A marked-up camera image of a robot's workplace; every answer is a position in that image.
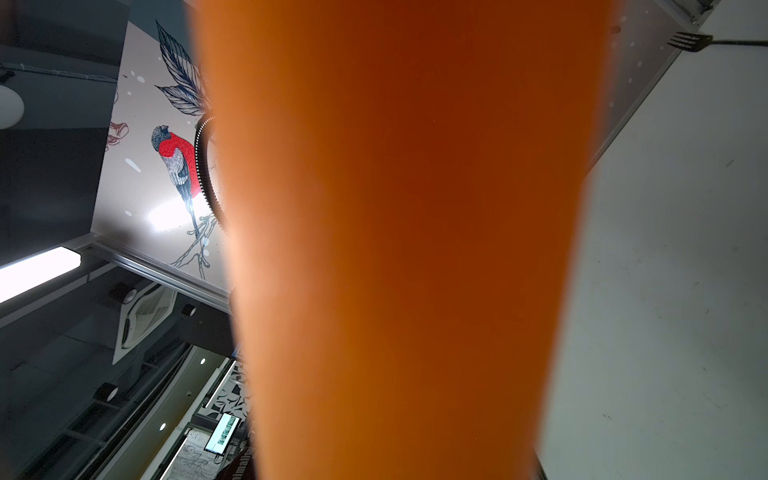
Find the orange paper sheet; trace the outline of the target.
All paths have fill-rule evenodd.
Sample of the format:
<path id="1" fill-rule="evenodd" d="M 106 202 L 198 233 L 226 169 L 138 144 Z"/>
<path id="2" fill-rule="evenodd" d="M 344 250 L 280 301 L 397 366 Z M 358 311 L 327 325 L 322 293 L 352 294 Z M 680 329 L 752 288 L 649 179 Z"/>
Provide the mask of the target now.
<path id="1" fill-rule="evenodd" d="M 611 1 L 203 1 L 263 479 L 526 479 Z"/>

